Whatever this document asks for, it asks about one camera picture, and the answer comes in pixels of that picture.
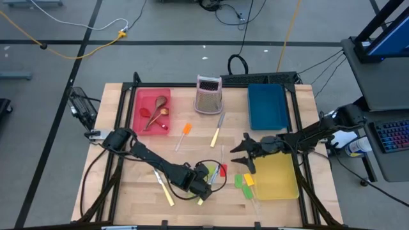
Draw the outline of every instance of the yellow plastic tray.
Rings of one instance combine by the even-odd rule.
[[[254,189],[260,200],[296,199],[300,195],[290,154],[277,153],[254,160]]]

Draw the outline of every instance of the pink grater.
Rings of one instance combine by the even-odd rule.
[[[197,76],[194,108],[203,114],[218,114],[223,110],[222,79]]]

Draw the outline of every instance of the computer keyboard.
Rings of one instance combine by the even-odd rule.
[[[296,72],[223,75],[223,84],[297,84]]]
[[[409,150],[409,119],[374,122],[372,129],[378,135],[378,141],[384,153]]]

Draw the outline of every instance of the concrete floor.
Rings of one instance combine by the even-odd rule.
[[[64,7],[47,7],[46,10],[61,20],[87,24],[100,0],[64,1]],[[381,8],[387,0],[376,0]],[[249,0],[230,0],[236,9],[247,17]],[[255,0],[252,15],[262,0]],[[137,17],[143,1],[103,0],[96,18],[96,27],[117,17],[132,21]],[[247,41],[282,42],[297,0],[269,0],[259,17],[250,24]],[[406,8],[406,1],[400,10]],[[0,4],[18,25],[37,39],[62,40],[75,45],[50,45],[69,56],[78,53],[86,29],[58,24],[42,12],[30,8],[9,8]],[[222,20],[237,23],[231,11],[219,12]],[[286,49],[280,71],[301,71],[335,52],[340,47],[334,42],[356,36],[375,16],[369,0],[304,0],[290,37],[294,42]],[[112,40],[121,22],[105,31],[93,31],[90,43]],[[128,41],[170,41],[166,45],[113,45],[82,60],[78,70],[74,61],[65,60],[42,51],[37,45],[18,45],[26,37],[7,21],[0,20],[0,70],[25,70],[33,73],[33,80],[0,81],[0,97],[12,100],[14,112],[2,124],[0,133],[0,229],[14,226],[38,160],[45,146],[64,88],[71,73],[77,72],[74,85],[82,87],[89,96],[101,97],[106,82],[131,81],[137,71],[143,82],[194,82],[197,74],[227,74],[227,60],[237,53],[239,46],[229,41],[241,41],[243,31],[235,26],[218,22],[213,13],[185,1],[162,4],[154,0],[146,3],[140,21],[128,32]],[[172,41],[226,41],[223,45],[176,45]],[[86,53],[97,45],[87,45]],[[280,46],[252,45],[243,49],[250,73],[274,72]],[[302,74],[308,84],[328,65],[325,63]],[[313,85],[317,93],[328,79],[335,65]],[[235,73],[242,73],[240,63],[233,62]],[[345,62],[326,88],[316,99],[319,110],[331,111],[350,103],[360,96],[352,71]],[[88,143],[82,134],[84,128],[65,108],[58,132],[37,193],[31,205],[25,226],[62,224],[70,221]],[[409,183],[387,183],[374,164],[379,187],[409,202]],[[341,159],[355,172],[365,176],[360,160]],[[373,229],[409,229],[409,210],[379,192],[361,187],[359,180],[332,160],[333,176],[344,222],[354,227]]]

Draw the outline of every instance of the wooden table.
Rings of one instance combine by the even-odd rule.
[[[100,105],[95,128],[110,129],[114,126],[116,111],[120,97],[121,84],[106,84],[102,103]],[[313,91],[309,85],[296,86],[297,100],[303,127],[318,120]],[[256,215],[251,201],[244,198],[240,189],[234,186],[234,175],[238,173],[240,164],[230,162],[232,158],[238,158],[245,153],[229,153],[231,149],[239,145],[243,139],[243,133],[259,140],[265,135],[273,135],[272,131],[252,131],[249,126],[247,108],[247,89],[224,88],[224,111],[226,117],[217,139],[216,147],[210,147],[219,115],[209,116],[198,114],[194,110],[193,101],[196,95],[195,88],[171,88],[172,105],[171,131],[168,136],[139,136],[138,139],[166,160],[182,164],[188,162],[195,165],[204,159],[214,158],[220,160],[221,149],[224,148],[224,161],[228,164],[228,183],[226,186],[212,194],[202,206],[197,201],[182,201],[173,196],[175,205],[169,206],[162,187],[148,164],[126,161],[118,195],[115,224],[135,225],[160,225],[162,220],[168,220],[170,226],[254,226],[255,221],[260,221],[262,226],[302,226],[300,208],[297,199],[260,201],[261,216]],[[288,93],[289,111],[291,123],[295,130],[295,117],[291,103],[291,95]],[[125,122],[125,113],[128,98],[125,100],[122,126]],[[179,151],[174,152],[174,147],[180,138],[181,131],[186,122],[192,123],[192,130],[183,140]],[[84,166],[84,172],[88,165],[102,151],[101,147],[90,145],[88,157]],[[326,154],[325,147],[319,144],[316,151]],[[337,194],[332,179],[330,165],[327,159],[309,155],[311,172],[313,176],[316,195],[332,216],[342,222],[341,211],[337,200]],[[87,210],[101,191],[102,178],[104,177],[107,154],[105,154],[90,170],[86,181],[84,194],[84,210]],[[223,178],[217,178],[214,188],[223,182]],[[79,219],[79,188],[77,202],[73,210],[72,220]],[[309,222],[313,223],[311,207],[308,197],[305,195],[305,204]],[[106,199],[104,218],[111,197]]]

